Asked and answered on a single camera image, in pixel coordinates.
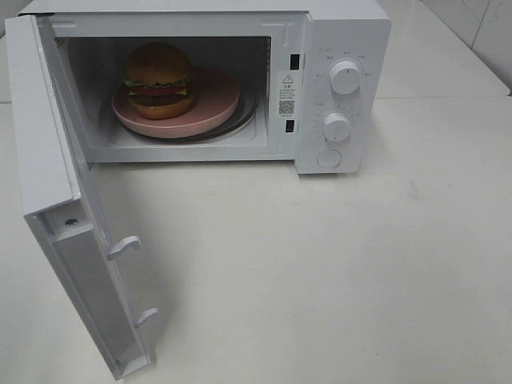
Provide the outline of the round white door button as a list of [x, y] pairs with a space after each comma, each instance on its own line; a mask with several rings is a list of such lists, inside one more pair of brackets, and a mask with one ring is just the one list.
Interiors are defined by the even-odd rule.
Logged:
[[342, 154], [338, 150], [324, 150], [318, 155], [317, 162], [322, 168], [334, 169], [340, 166]]

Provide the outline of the lower white timer knob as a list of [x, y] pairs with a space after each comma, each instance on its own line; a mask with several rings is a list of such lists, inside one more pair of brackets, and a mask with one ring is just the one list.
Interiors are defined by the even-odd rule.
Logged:
[[342, 142], [350, 136], [352, 123], [343, 113], [331, 113], [325, 116], [322, 130], [328, 142]]

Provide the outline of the pink round plate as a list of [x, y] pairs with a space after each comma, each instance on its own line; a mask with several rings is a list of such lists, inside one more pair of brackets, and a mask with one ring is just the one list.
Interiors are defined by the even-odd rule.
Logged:
[[152, 138], [188, 138], [206, 133], [230, 118], [240, 100], [235, 80], [203, 67], [181, 93], [166, 96], [133, 94], [121, 86], [111, 99], [120, 123], [135, 133]]

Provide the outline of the white microwave door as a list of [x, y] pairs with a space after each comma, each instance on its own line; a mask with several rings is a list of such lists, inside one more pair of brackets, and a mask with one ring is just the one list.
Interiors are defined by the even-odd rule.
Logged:
[[76, 133], [78, 90], [50, 20], [23, 15], [5, 28], [24, 219], [110, 372], [123, 378], [149, 364], [138, 329], [156, 314], [133, 313], [118, 265], [140, 239], [110, 236]]

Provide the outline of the white warning label sticker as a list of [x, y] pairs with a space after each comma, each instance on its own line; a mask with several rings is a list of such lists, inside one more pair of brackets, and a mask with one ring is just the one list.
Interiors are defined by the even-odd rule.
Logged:
[[277, 74], [277, 112], [281, 117], [295, 116], [298, 99], [298, 80], [291, 71], [279, 71]]

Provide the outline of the glass microwave turntable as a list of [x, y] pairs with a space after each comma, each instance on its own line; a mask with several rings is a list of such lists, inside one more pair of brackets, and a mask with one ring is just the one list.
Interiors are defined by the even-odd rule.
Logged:
[[114, 96], [111, 106], [120, 123], [143, 137], [172, 143], [206, 142], [229, 135], [246, 125], [255, 115], [258, 101], [241, 95], [229, 107], [199, 98], [190, 110], [162, 120], [150, 120], [137, 114], [126, 96]]

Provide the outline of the upper white power knob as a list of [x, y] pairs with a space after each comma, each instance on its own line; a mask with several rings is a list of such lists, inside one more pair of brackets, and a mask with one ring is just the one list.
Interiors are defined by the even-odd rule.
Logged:
[[328, 77], [333, 92], [340, 95], [352, 94], [359, 89], [362, 68], [353, 58], [342, 58], [328, 69]]

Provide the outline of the burger with lettuce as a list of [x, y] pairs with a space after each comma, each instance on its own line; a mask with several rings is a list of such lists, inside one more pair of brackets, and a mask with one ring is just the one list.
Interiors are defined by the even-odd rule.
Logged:
[[140, 46], [126, 60], [123, 84], [127, 99], [144, 118], [175, 118], [187, 112], [195, 95], [193, 67], [182, 50], [163, 42]]

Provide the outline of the white microwave oven body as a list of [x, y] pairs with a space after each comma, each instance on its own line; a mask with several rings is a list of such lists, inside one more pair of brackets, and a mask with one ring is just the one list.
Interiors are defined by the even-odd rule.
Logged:
[[[376, 1], [34, 1], [6, 21], [20, 167], [291, 160], [356, 171], [391, 22]], [[111, 101], [129, 53], [167, 42], [241, 88], [223, 127], [184, 139], [124, 127]]]

